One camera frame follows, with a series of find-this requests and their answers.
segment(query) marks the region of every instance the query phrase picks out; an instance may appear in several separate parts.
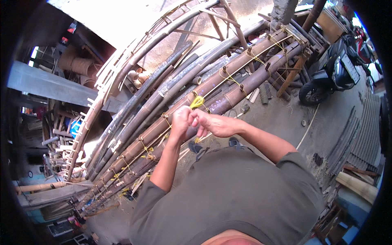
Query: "corrugated metal sheet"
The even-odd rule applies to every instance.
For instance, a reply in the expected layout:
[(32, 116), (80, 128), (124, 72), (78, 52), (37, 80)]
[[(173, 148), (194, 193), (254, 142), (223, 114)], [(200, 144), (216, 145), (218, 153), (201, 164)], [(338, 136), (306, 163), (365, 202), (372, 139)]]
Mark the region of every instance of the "corrugated metal sheet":
[(361, 118), (361, 131), (355, 140), (347, 163), (366, 170), (369, 165), (377, 168), (380, 154), (379, 114), (381, 98), (367, 92)]
[(347, 123), (335, 147), (327, 157), (329, 174), (339, 173), (343, 165), (351, 164), (361, 170), (380, 173), (381, 148), (379, 138), (379, 113), (381, 98), (367, 92), (362, 117), (359, 120), (352, 108)]

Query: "motorcycle wheel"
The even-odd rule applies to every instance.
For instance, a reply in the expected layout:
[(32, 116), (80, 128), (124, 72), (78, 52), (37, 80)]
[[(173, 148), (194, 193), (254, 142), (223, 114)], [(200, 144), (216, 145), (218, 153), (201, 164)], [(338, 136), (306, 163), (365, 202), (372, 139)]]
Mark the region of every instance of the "motorcycle wheel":
[(314, 83), (305, 83), (299, 90), (298, 97), (303, 105), (318, 105), (327, 98), (328, 94)]

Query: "concrete pillar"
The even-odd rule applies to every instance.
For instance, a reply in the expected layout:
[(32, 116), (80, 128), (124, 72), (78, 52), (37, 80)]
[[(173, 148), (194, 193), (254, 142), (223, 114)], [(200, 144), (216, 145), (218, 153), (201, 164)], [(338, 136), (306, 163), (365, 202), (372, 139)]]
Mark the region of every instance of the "concrete pillar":
[(274, 0), (271, 12), (271, 32), (279, 29), (280, 25), (287, 25), (293, 17), (298, 0)]

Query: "foot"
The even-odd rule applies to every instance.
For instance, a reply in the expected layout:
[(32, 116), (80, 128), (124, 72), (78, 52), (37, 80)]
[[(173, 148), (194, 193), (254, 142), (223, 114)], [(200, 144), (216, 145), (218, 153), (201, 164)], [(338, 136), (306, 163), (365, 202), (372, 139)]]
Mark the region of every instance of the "foot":
[(199, 151), (203, 148), (201, 145), (195, 143), (194, 141), (190, 141), (188, 143), (188, 147), (194, 153), (199, 153)]
[(237, 146), (241, 145), (241, 143), (237, 140), (236, 137), (230, 137), (229, 139), (229, 146)]

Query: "hand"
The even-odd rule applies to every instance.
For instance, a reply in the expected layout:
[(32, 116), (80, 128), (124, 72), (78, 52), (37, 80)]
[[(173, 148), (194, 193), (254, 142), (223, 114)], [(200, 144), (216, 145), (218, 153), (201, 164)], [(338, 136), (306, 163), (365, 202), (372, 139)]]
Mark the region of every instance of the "hand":
[(214, 136), (228, 138), (241, 131), (243, 121), (225, 116), (211, 115), (199, 109), (192, 111), (188, 118), (188, 123), (196, 127), (200, 124), (197, 136), (202, 137), (210, 131)]
[(185, 139), (185, 134), (189, 127), (188, 118), (192, 112), (189, 106), (181, 106), (173, 113), (172, 129), (170, 138), (181, 142)]

